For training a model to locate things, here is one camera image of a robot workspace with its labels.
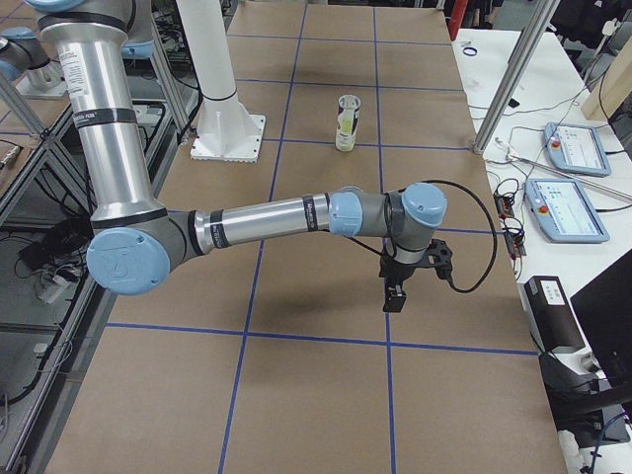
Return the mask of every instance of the table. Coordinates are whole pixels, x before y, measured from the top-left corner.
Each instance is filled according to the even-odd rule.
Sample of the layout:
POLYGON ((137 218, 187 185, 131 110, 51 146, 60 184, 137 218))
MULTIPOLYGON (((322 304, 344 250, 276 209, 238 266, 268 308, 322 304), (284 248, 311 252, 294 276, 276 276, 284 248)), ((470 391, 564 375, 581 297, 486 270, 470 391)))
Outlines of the table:
MULTIPOLYGON (((259 162, 192 161, 189 144, 168 207, 427 178, 493 205, 441 12, 246 2, 229 44, 240 100, 268 117, 259 162), (333 143, 344 93, 362 99, 350 154, 333 143)), ((446 193, 436 236, 466 286, 491 233, 446 193)), ((120 297, 47 472, 565 472, 509 263, 464 296, 418 272, 401 315, 381 312, 377 270, 344 239, 300 235, 120 297)))
MULTIPOLYGON (((481 123, 480 118, 486 112, 477 108, 486 108, 491 103, 517 38, 518 32, 461 30, 453 44, 468 103, 475 107, 471 108, 470 112, 476 128, 481 123), (477 48, 478 53, 475 56, 465 55, 462 48, 466 44, 477 48)), ((609 126, 603 127, 603 122, 589 122, 584 118, 581 105, 588 96, 588 90, 585 89, 582 79, 561 44, 553 34, 547 33, 543 36, 513 95, 520 106, 506 111, 506 117, 501 120, 495 136, 504 142, 509 142, 513 130, 511 142, 513 148, 520 156, 534 160, 544 145, 542 132, 514 128, 526 126, 540 129, 549 121, 558 122, 564 119, 564 122, 568 123, 600 126, 599 136, 604 149, 606 151, 621 150, 622 146, 609 126), (575 98, 574 101, 560 104, 573 98, 575 98), (547 110, 525 113, 525 111, 535 109, 547 110)), ((496 173, 501 179, 516 178, 523 183, 524 175, 517 169, 493 163, 503 162, 506 153, 507 150, 494 141, 490 143, 484 153, 484 158, 488 160, 488 170, 496 173)), ((624 193, 630 193, 632 161, 626 153, 610 155, 608 158, 612 175, 594 180, 624 193)), ((539 161, 549 164, 545 152, 539 156, 539 161)), ((527 172, 529 170, 526 165, 520 165, 520 168, 527 172)), ((531 176, 541 178, 553 175, 535 169, 531 176)), ((497 184, 497 178, 490 175, 492 189, 497 184)), ((585 187, 585 189, 597 208, 618 207, 626 203, 606 197, 590 187, 585 187)), ((540 232, 535 219, 529 215, 530 212, 525 210, 526 205, 519 205, 521 193, 518 193, 516 202, 518 204, 514 212, 521 217, 524 224, 527 252, 527 256, 522 259, 518 283, 524 283, 535 275, 558 276, 565 292, 570 297, 632 248, 629 211, 600 215, 610 234, 610 240, 606 243, 600 245, 550 244, 540 232)), ((573 370, 586 373, 580 364, 580 358, 589 350, 586 348, 574 355, 558 355, 558 357, 573 370)), ((590 456, 588 451, 590 450, 584 450, 586 456, 590 456)), ((632 444, 606 446, 603 451, 600 449, 599 453, 604 457, 597 464, 597 472, 613 472, 617 469, 625 472, 625 469, 632 465, 632 444)))

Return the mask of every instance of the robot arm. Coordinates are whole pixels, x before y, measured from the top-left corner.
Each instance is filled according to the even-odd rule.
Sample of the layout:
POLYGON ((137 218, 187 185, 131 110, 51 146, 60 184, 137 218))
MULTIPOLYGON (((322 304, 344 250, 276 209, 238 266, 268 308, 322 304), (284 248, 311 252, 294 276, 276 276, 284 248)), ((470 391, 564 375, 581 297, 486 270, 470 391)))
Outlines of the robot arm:
POLYGON ((0 33, 0 73, 9 81, 15 81, 27 71, 32 86, 46 91, 61 82, 61 75, 54 66, 28 28, 9 28, 0 33))
POLYGON ((385 195, 348 188, 211 213, 168 212, 151 192, 120 56, 127 32, 142 30, 139 12, 140 24, 149 24, 149 0, 25 1, 39 12, 41 35, 55 44, 64 69, 97 198, 87 261, 100 285, 144 293, 212 249, 319 230, 388 238, 385 310, 401 310, 401 286, 415 268, 446 268, 430 257, 446 199, 429 184, 385 195))

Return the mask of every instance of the black monitor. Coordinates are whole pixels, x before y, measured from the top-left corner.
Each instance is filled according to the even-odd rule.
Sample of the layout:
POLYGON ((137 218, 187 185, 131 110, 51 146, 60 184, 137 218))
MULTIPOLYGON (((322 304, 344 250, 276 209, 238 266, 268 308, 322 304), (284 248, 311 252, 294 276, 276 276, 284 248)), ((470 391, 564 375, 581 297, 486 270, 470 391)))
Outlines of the black monitor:
POLYGON ((632 415, 632 250, 572 296, 571 304, 619 403, 632 415))

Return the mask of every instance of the white desk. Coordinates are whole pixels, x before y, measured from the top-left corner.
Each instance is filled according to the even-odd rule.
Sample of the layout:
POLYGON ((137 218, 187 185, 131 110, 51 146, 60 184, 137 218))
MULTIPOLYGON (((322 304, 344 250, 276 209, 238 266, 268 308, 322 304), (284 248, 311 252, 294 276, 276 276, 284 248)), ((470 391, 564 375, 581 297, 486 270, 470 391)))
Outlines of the white desk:
MULTIPOLYGON (((518 32, 501 31, 461 30, 459 32, 453 48, 470 106, 489 107, 503 78, 518 35, 518 32), (462 51, 463 44, 468 41, 471 41, 468 45, 478 50, 475 56, 467 56, 462 51)), ((545 34, 513 94, 513 98, 520 105, 506 111, 507 116, 512 116, 503 117, 494 136, 504 142, 509 142, 512 129, 516 126, 541 129, 547 122, 558 122, 561 119, 570 123, 595 124, 587 121, 581 111, 581 104, 589 96, 587 90, 584 90, 575 101, 565 102, 553 110, 513 115, 520 111, 551 108, 575 97, 583 88, 584 83, 561 44, 553 34, 545 34)), ((485 113, 485 110, 470 109, 477 130, 482 122, 480 119, 485 113)), ((610 127, 600 128, 599 135, 606 151, 622 149, 610 127)), ((544 145, 544 139, 541 132, 515 129, 511 145, 520 156, 534 160, 544 145)), ((506 149, 492 141, 485 151, 484 158, 503 162, 506 154, 506 149)), ((591 179, 629 194, 632 192, 632 161, 625 153, 610 155, 608 158, 612 175, 607 178, 591 179)), ((538 161, 550 165, 546 151, 541 153, 538 161)), ((527 172, 530 168, 526 165, 518 166, 527 172)), ((524 175, 513 166, 488 163, 488 170, 496 173, 501 179, 516 178, 521 184, 524 182, 524 175)), ((552 176, 538 169, 531 174, 533 178, 552 176)), ((497 178, 490 174, 492 189, 496 187, 497 182, 497 178)), ((586 186, 585 189, 597 208, 612 208, 628 203, 606 197, 586 186)), ((631 210, 600 215, 610 234, 610 240, 606 243, 551 244, 539 230, 537 223, 526 209, 526 204, 520 207, 521 200, 522 193, 519 193, 516 196, 514 212, 518 217, 523 215, 521 220, 526 235, 524 246, 527 256, 522 259, 523 267, 518 278, 519 283, 524 283, 534 275, 558 276, 570 297, 632 248, 631 210)), ((560 359, 575 371, 585 373, 579 360, 581 354, 587 351, 560 356, 560 359)), ((590 449, 583 450, 588 463, 590 463, 590 451, 590 449)), ((632 466, 632 443, 604 446, 599 453, 603 455, 603 458, 597 462, 596 473, 629 472, 632 466)))

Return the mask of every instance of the black box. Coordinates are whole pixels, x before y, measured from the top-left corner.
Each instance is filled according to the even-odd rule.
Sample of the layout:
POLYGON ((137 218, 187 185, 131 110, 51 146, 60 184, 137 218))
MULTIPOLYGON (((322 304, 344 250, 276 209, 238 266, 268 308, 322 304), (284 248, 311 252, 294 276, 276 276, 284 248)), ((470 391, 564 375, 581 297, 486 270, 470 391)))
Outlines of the black box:
POLYGON ((572 354, 586 346, 559 278, 534 276, 524 284, 524 292, 543 350, 572 354))

